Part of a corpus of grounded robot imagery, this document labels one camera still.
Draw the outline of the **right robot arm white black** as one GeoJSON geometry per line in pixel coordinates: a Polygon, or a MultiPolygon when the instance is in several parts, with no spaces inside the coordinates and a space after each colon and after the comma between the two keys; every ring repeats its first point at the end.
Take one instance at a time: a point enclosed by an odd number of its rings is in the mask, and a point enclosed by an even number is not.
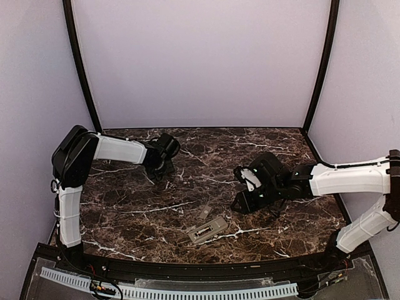
{"type": "Polygon", "coordinates": [[[236,194],[231,209],[249,214],[278,200],[311,199],[328,194],[378,193],[377,202],[351,224],[331,236],[319,266],[332,271],[343,254],[399,225],[399,150],[375,160],[350,164],[300,164],[289,170],[273,153],[266,152],[234,175],[247,188],[236,194]]]}

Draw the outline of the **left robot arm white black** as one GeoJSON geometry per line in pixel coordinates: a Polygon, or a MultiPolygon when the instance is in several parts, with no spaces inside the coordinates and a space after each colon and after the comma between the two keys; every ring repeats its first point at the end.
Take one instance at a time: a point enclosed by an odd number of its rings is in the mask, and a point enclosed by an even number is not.
{"type": "Polygon", "coordinates": [[[167,133],[149,141],[135,141],[75,125],[51,157],[51,191],[56,194],[54,213],[62,245],[73,248],[81,244],[80,200],[94,160],[140,165],[148,179],[159,181],[174,172],[172,159],[180,148],[178,140],[167,133]]]}

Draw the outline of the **black frame post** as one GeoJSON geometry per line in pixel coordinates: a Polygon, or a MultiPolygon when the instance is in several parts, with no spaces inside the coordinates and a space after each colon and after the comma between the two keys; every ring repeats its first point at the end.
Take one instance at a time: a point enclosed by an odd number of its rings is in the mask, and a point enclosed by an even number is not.
{"type": "Polygon", "coordinates": [[[86,103],[86,107],[91,118],[92,125],[96,132],[102,132],[102,126],[98,112],[95,107],[94,99],[91,94],[91,88],[89,87],[89,81],[84,67],[83,57],[81,54],[81,49],[78,41],[78,32],[76,29],[76,23],[73,13],[73,2],[71,0],[62,1],[64,18],[69,38],[69,43],[71,47],[72,56],[74,59],[74,64],[81,86],[82,95],[86,103]]]}
{"type": "Polygon", "coordinates": [[[324,38],[324,45],[321,54],[321,60],[319,63],[316,81],[312,92],[311,100],[309,103],[309,107],[307,110],[306,118],[302,126],[302,132],[305,136],[309,134],[309,130],[311,128],[311,124],[313,122],[318,102],[321,96],[321,92],[323,89],[326,72],[328,70],[328,64],[331,56],[331,51],[334,42],[334,35],[336,31],[336,24],[338,21],[339,6],[340,6],[340,0],[331,0],[329,17],[327,20],[326,35],[324,38]]]}

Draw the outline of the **brown battery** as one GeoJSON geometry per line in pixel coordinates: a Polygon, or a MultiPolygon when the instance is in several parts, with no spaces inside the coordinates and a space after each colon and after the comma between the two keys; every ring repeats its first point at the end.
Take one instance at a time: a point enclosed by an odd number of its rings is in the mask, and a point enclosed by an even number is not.
{"type": "Polygon", "coordinates": [[[204,227],[204,228],[202,228],[202,229],[199,229],[199,230],[197,230],[195,233],[194,233],[194,235],[196,236],[196,237],[200,237],[200,236],[203,236],[203,235],[205,235],[205,234],[207,234],[207,233],[209,233],[209,232],[211,232],[213,229],[211,228],[211,227],[204,227]]]}

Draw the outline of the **left black frame post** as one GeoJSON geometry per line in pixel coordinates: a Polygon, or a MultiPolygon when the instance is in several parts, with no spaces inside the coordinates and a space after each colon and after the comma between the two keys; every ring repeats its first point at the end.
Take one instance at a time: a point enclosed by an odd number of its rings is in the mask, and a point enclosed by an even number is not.
{"type": "Polygon", "coordinates": [[[102,132],[102,126],[98,112],[95,107],[94,99],[91,94],[91,88],[89,87],[89,81],[84,67],[83,57],[81,54],[81,49],[78,41],[78,32],[76,29],[76,23],[73,13],[73,2],[71,0],[62,1],[64,18],[69,38],[69,43],[71,47],[72,56],[74,59],[74,64],[81,86],[82,95],[86,103],[86,107],[91,118],[92,125],[96,132],[102,132]]]}

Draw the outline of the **right black frame post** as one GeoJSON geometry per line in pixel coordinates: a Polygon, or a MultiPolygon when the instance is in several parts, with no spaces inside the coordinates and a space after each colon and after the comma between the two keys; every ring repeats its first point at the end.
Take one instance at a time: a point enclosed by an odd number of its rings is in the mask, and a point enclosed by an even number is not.
{"type": "Polygon", "coordinates": [[[309,134],[309,130],[311,128],[311,124],[313,122],[318,102],[321,96],[321,92],[323,89],[326,72],[328,70],[328,64],[331,56],[331,51],[334,42],[334,35],[336,31],[336,24],[338,21],[339,6],[340,6],[340,0],[331,0],[329,17],[327,20],[326,35],[324,38],[324,45],[321,54],[321,60],[319,63],[316,81],[312,92],[311,100],[309,103],[309,107],[307,110],[306,118],[302,126],[302,132],[305,136],[309,134]]]}

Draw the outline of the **white remote control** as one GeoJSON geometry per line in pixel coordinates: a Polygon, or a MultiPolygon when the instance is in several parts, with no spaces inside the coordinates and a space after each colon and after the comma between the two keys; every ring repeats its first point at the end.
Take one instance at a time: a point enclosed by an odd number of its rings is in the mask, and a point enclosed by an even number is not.
{"type": "Polygon", "coordinates": [[[196,229],[190,231],[188,236],[194,244],[200,244],[208,239],[214,237],[217,233],[220,233],[228,228],[228,223],[222,216],[213,219],[212,221],[203,224],[196,229]]]}

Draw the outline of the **black front rail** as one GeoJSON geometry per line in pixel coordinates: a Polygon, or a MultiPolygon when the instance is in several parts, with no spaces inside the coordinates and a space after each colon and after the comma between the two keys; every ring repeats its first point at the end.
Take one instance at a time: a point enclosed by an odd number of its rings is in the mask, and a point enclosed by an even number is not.
{"type": "Polygon", "coordinates": [[[137,279],[172,281],[228,281],[272,278],[273,281],[310,281],[324,274],[306,268],[322,258],[321,253],[272,261],[230,264],[167,264],[115,259],[84,253],[83,261],[94,268],[94,275],[114,282],[133,283],[137,279]]]}

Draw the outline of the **grey battery cover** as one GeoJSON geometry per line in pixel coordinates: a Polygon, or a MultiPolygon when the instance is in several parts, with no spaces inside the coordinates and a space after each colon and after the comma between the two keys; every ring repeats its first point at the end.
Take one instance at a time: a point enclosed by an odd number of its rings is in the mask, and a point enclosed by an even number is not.
{"type": "Polygon", "coordinates": [[[205,220],[209,216],[209,213],[211,212],[211,210],[212,210],[211,206],[205,205],[201,210],[199,219],[205,220]]]}

